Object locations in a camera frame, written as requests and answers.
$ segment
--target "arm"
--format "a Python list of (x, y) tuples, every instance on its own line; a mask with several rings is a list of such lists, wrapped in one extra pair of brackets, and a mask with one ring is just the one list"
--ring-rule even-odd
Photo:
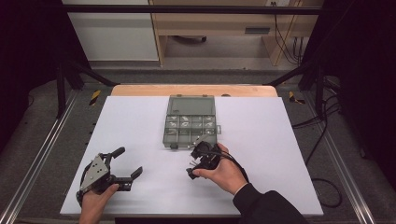
[(242, 223), (308, 223), (300, 212), (276, 191), (259, 193), (251, 184), (233, 198)]
[[(222, 151), (228, 148), (218, 144)], [(220, 160), (215, 170), (196, 169), (195, 175), (209, 178), (234, 195), (233, 204), (241, 213), (242, 223), (307, 223), (294, 206), (276, 191), (259, 193), (229, 160)]]
[(81, 206), (81, 216), (79, 224), (97, 224), (103, 214), (107, 201), (119, 188), (118, 184), (108, 187), (102, 194), (88, 191), (84, 194)]

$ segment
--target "hand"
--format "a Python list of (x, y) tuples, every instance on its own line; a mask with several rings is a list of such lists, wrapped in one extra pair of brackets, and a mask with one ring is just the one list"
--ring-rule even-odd
[[(222, 151), (228, 152), (228, 148), (224, 145), (218, 143), (218, 146)], [(192, 173), (200, 177), (209, 178), (232, 195), (235, 195), (238, 190), (248, 183), (238, 166), (233, 161), (224, 158), (220, 160), (215, 170), (196, 169)]]
[(96, 194), (88, 191), (82, 198), (81, 216), (79, 224), (96, 224), (99, 223), (107, 201), (119, 189), (118, 184), (113, 184), (102, 194)]

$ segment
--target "aluminum rail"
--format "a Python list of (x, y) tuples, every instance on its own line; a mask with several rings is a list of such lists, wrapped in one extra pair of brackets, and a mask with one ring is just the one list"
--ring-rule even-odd
[(340, 12), (322, 7), (238, 7), (238, 6), (147, 6), (147, 5), (43, 5), (44, 9), (84, 13), (203, 13), (322, 15)]

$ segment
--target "person's left hand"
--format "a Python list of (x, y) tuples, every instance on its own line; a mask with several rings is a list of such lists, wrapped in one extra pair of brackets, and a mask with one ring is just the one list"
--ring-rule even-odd
[(99, 223), (107, 201), (119, 189), (118, 184), (108, 187), (102, 194), (96, 194), (88, 191), (84, 194), (81, 206), (81, 216), (79, 224), (96, 224)]

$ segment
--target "gray compartment box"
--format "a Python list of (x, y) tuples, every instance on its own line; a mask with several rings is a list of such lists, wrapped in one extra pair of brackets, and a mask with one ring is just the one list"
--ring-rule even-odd
[(217, 143), (215, 98), (213, 96), (172, 95), (165, 118), (165, 147), (188, 147), (208, 133), (206, 142)]

